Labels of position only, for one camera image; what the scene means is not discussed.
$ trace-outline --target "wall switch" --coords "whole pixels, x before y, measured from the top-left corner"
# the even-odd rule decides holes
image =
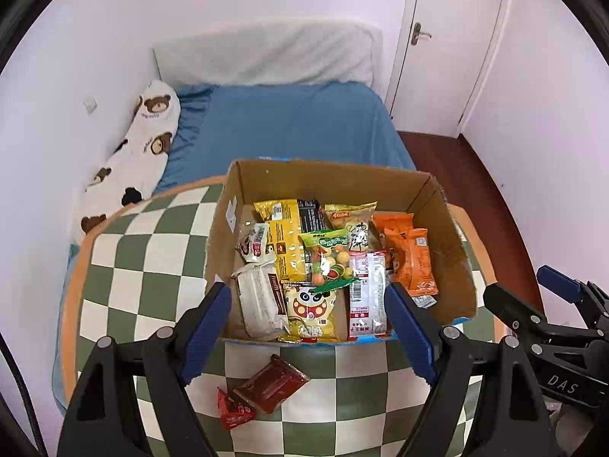
[[[97,102],[93,96],[87,96],[82,102],[86,112],[90,115],[97,108]]]

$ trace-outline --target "white snack package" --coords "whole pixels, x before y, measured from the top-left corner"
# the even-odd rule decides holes
[[[274,253],[262,262],[251,262],[233,273],[246,332],[254,340],[273,340],[288,332],[281,284],[275,270]]]
[[[267,236],[269,224],[249,224],[241,229],[237,251],[246,262],[267,262]]]
[[[349,285],[349,336],[387,334],[384,297],[387,285],[385,251],[350,251],[353,274],[358,278]]]

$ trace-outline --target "blue gripper pad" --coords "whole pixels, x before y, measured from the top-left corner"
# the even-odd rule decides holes
[[[385,311],[415,375],[433,386],[438,379],[433,346],[393,284],[385,289]]]
[[[547,264],[537,270],[537,283],[571,304],[582,300],[579,284]]]
[[[211,304],[207,305],[205,300],[214,291],[213,288],[208,292],[208,296],[203,299],[199,308],[208,307],[208,309],[188,339],[182,353],[183,365],[179,377],[184,385],[190,384],[194,378],[200,376],[203,372],[209,354],[214,348],[218,335],[222,332],[230,311],[230,288],[223,283],[216,283],[214,287],[219,287],[219,289]]]

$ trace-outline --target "orange snack package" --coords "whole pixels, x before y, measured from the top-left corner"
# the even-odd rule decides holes
[[[386,229],[394,230],[394,232],[400,234],[414,229],[415,227],[412,223],[413,216],[412,213],[385,213],[372,215],[372,223],[374,223],[376,231],[379,233],[381,245],[384,248],[388,247],[385,240]]]
[[[386,228],[385,237],[394,258],[394,281],[400,282],[412,297],[437,294],[438,287],[431,271],[427,229],[415,228],[400,234]]]

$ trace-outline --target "green and white checkered pattern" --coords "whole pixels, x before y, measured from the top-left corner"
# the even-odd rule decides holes
[[[203,299],[206,238],[222,186],[144,201],[109,224],[95,243],[83,287],[76,369],[104,335],[117,342],[148,338],[173,326]],[[484,280],[467,239],[465,248],[482,299]],[[492,340],[493,317],[484,307],[460,325],[471,338]],[[222,429],[217,388],[230,392],[279,354],[312,379],[272,415],[231,431]],[[461,453],[475,409],[472,380],[448,452]],[[145,378],[136,380],[150,446],[168,455]],[[396,340],[370,344],[281,346],[218,341],[204,374],[187,387],[210,443],[220,457],[256,455],[395,457],[429,393]]]

